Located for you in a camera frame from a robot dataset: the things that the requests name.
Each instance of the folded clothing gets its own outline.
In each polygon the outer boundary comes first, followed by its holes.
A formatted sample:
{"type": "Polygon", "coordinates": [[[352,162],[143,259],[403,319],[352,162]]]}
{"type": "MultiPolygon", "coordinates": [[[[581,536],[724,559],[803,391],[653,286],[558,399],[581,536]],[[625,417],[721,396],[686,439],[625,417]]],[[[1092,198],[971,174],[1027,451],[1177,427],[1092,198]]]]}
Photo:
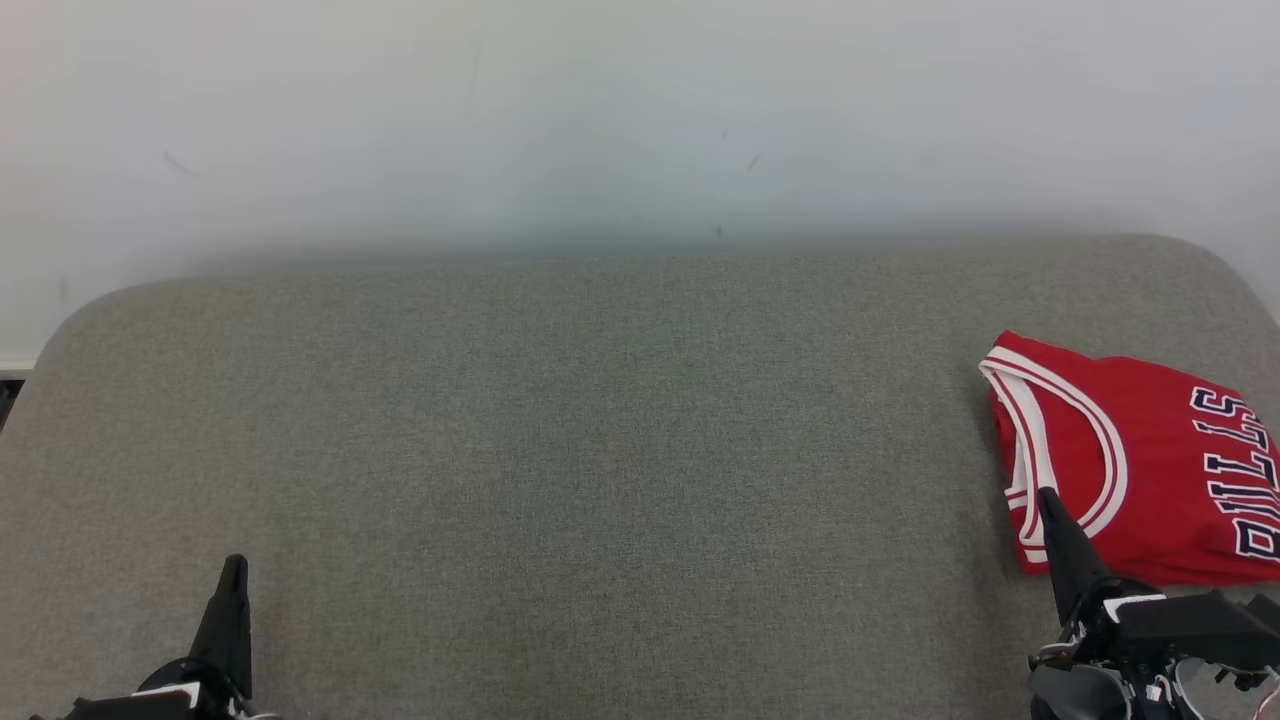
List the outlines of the folded clothing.
{"type": "Polygon", "coordinates": [[[1239,393],[1011,332],[979,369],[991,383],[1027,573],[1048,570],[1036,493],[1055,488],[1121,575],[1153,584],[1280,580],[1280,455],[1239,393]]]}

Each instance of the red jersey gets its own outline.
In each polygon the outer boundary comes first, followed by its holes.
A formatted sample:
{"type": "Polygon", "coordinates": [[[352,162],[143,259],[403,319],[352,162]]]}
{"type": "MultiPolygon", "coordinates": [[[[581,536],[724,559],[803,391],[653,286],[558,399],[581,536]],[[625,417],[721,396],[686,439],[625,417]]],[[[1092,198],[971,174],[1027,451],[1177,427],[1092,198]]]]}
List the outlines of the red jersey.
{"type": "Polygon", "coordinates": [[[1048,487],[1121,575],[1153,584],[1280,580],[1280,455],[1236,392],[1011,332],[979,368],[992,388],[1027,573],[1048,569],[1034,501],[1048,487]]]}

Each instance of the gray fabric surface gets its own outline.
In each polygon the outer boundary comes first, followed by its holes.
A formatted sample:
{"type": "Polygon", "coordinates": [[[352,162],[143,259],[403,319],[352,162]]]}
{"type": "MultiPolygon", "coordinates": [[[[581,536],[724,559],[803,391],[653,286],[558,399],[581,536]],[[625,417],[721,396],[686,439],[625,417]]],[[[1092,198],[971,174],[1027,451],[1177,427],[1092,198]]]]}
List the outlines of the gray fabric surface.
{"type": "Polygon", "coordinates": [[[1152,237],[113,295],[0,434],[0,715],[132,689],[242,552],[294,720],[1021,717],[1006,328],[1280,423],[1271,318],[1152,237]]]}

